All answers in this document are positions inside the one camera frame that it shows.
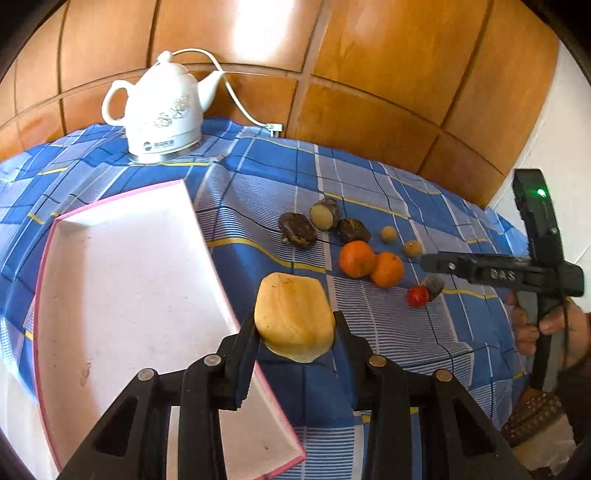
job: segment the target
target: human hand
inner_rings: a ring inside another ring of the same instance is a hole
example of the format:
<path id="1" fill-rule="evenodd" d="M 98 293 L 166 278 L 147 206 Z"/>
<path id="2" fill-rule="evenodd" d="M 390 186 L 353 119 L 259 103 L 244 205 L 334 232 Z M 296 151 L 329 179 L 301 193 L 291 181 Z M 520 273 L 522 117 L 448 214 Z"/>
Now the human hand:
<path id="1" fill-rule="evenodd" d="M 507 303 L 508 305 L 517 303 L 515 292 L 509 294 Z M 569 351 L 564 366 L 570 368 L 576 365 L 589 351 L 591 332 L 587 316 L 571 299 L 567 301 L 567 314 L 569 318 Z M 515 333 L 517 351 L 522 355 L 533 355 L 535 341 L 540 336 L 540 332 L 542 335 L 551 335 L 564 329 L 564 310 L 562 305 L 556 307 L 536 326 L 528 324 L 528 315 L 525 309 L 514 306 L 511 313 L 511 323 Z"/>

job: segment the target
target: orange tile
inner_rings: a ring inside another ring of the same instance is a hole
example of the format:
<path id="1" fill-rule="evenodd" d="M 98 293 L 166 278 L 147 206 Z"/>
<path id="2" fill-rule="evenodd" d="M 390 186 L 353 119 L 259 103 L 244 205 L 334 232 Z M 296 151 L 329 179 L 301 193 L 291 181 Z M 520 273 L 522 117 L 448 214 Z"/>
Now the orange tile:
<path id="1" fill-rule="evenodd" d="M 482 208 L 505 180 L 478 153 L 445 133 L 437 138 L 419 174 Z"/>
<path id="2" fill-rule="evenodd" d="M 207 73 L 195 72 L 194 75 L 201 79 Z M 228 74 L 228 80 L 246 111 L 255 120 L 265 124 L 283 124 L 285 128 L 296 89 L 295 79 L 269 75 Z M 234 104 L 223 82 L 220 82 L 216 97 L 205 113 L 207 118 L 214 116 L 223 116 L 242 125 L 252 125 Z"/>
<path id="3" fill-rule="evenodd" d="M 384 100 L 312 84 L 295 137 L 416 172 L 437 131 Z"/>
<path id="4" fill-rule="evenodd" d="M 7 160 L 24 151 L 18 135 L 16 122 L 10 122 L 0 128 L 0 161 Z"/>
<path id="5" fill-rule="evenodd" d="M 63 137 L 60 101 L 23 113 L 17 118 L 17 126 L 25 150 Z"/>
<path id="6" fill-rule="evenodd" d="M 14 106 L 14 63 L 0 82 L 0 126 L 17 114 Z"/>
<path id="7" fill-rule="evenodd" d="M 482 45 L 443 128 L 508 174 L 554 77 L 558 38 L 519 0 L 495 0 Z"/>
<path id="8" fill-rule="evenodd" d="M 193 47 L 210 51 L 220 62 L 299 72 L 319 9 L 320 0 L 162 0 L 151 63 L 164 50 Z M 199 53 L 176 58 L 209 62 Z"/>
<path id="9" fill-rule="evenodd" d="M 39 27 L 17 58 L 17 112 L 57 95 L 57 44 L 66 6 Z"/>
<path id="10" fill-rule="evenodd" d="M 125 77 L 128 82 L 136 83 L 139 77 Z M 64 97 L 64 120 L 66 133 L 73 132 L 92 124 L 104 124 L 100 108 L 111 83 L 105 83 L 96 87 L 80 90 L 72 95 Z M 121 118 L 124 115 L 127 93 L 124 89 L 118 90 L 111 100 L 111 116 Z"/>
<path id="11" fill-rule="evenodd" d="M 156 0 L 70 0 L 61 42 L 66 91 L 146 67 Z"/>
<path id="12" fill-rule="evenodd" d="M 337 0 L 314 74 L 440 125 L 466 70 L 487 0 Z"/>

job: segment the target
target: blue plaid tablecloth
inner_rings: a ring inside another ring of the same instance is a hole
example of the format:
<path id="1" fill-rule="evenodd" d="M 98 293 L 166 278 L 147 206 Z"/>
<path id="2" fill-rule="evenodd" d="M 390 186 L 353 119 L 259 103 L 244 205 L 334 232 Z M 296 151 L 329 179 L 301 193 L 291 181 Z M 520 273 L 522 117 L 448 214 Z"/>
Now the blue plaid tablecloth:
<path id="1" fill-rule="evenodd" d="M 94 125 L 34 147 L 0 165 L 0 332 L 2 359 L 32 395 L 33 297 L 41 254 L 55 217 L 100 198 L 163 181 L 184 179 L 199 224 L 236 316 L 253 308 L 260 281 L 273 271 L 318 278 L 331 306 L 375 353 L 406 369 L 447 368 L 497 427 L 520 392 L 523 365 L 499 295 L 492 287 L 447 276 L 445 289 L 422 309 L 407 306 L 405 291 L 426 276 L 402 245 L 418 240 L 438 250 L 523 255 L 524 236 L 493 210 L 482 211 L 421 177 L 300 141 L 271 138 L 224 119 L 203 124 L 204 138 L 189 155 L 140 166 L 130 161 L 124 131 Z M 340 245 L 325 232 L 310 250 L 281 243 L 277 220 L 307 214 L 328 196 L 364 222 L 375 251 L 405 262 L 399 287 L 376 288 L 338 268 Z M 391 225 L 399 238 L 384 245 Z M 282 479 L 359 478 L 369 413 L 353 413 L 332 353 L 295 364 L 262 349 L 259 359 L 307 460 Z M 418 415 L 413 415 L 418 433 Z M 420 450 L 415 439 L 416 465 Z M 417 478 L 420 469 L 415 470 Z"/>

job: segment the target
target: red tomato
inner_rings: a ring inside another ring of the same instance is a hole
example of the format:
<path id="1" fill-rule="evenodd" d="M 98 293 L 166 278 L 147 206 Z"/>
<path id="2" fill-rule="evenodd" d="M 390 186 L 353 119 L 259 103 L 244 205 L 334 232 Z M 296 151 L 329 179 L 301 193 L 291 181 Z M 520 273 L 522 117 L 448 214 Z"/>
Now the red tomato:
<path id="1" fill-rule="evenodd" d="M 422 285 L 415 285 L 407 291 L 408 304 L 413 308 L 424 307 L 429 301 L 429 292 Z"/>

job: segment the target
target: screw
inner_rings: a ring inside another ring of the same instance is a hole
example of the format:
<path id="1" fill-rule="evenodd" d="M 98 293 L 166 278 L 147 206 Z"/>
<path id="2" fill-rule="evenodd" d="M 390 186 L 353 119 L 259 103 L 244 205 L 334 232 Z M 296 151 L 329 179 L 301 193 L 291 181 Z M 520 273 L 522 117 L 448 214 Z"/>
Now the screw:
<path id="1" fill-rule="evenodd" d="M 208 367 L 215 367 L 222 363 L 222 357 L 212 353 L 203 359 L 203 363 L 206 364 Z"/>
<path id="2" fill-rule="evenodd" d="M 372 367 L 383 367 L 386 364 L 386 359 L 381 355 L 372 355 L 369 357 L 369 364 Z"/>
<path id="3" fill-rule="evenodd" d="M 146 380 L 151 380 L 153 377 L 154 377 L 154 370 L 152 370 L 151 368 L 143 368 L 138 373 L 138 378 L 142 382 L 145 382 Z"/>
<path id="4" fill-rule="evenodd" d="M 435 372 L 435 376 L 440 382 L 449 382 L 453 378 L 452 373 L 449 370 L 445 370 L 444 368 L 437 370 L 437 372 Z"/>

